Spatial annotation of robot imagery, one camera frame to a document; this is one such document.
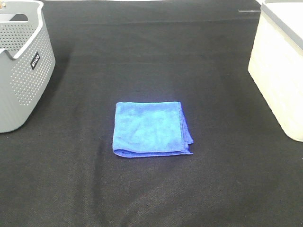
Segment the blue microfibre towel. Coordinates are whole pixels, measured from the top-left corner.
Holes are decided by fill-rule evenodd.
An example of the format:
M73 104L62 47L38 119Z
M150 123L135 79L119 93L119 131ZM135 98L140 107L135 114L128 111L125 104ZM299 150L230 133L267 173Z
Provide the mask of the blue microfibre towel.
M116 104L113 152L126 158L191 155L180 102Z

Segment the black table cloth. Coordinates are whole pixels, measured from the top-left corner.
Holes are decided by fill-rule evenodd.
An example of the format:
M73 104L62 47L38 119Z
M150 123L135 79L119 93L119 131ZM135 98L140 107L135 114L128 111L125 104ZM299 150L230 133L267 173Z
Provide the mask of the black table cloth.
M3 227L300 227L303 145L247 71L254 0L45 1L56 59L0 136ZM112 151L117 102L180 101L190 156Z

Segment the cream plastic basket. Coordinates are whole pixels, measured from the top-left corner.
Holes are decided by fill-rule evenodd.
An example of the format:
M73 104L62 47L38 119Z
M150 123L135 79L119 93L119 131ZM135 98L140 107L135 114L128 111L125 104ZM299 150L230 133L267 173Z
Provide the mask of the cream plastic basket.
M248 72L284 133L303 140L303 2L266 0Z

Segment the grey perforated plastic basket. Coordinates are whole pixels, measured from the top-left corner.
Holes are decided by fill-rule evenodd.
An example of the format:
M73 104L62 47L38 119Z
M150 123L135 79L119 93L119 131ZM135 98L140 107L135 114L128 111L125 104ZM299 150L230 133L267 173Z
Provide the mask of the grey perforated plastic basket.
M41 98L55 67L43 2L2 0L0 13L26 21L0 23L0 131L21 127Z

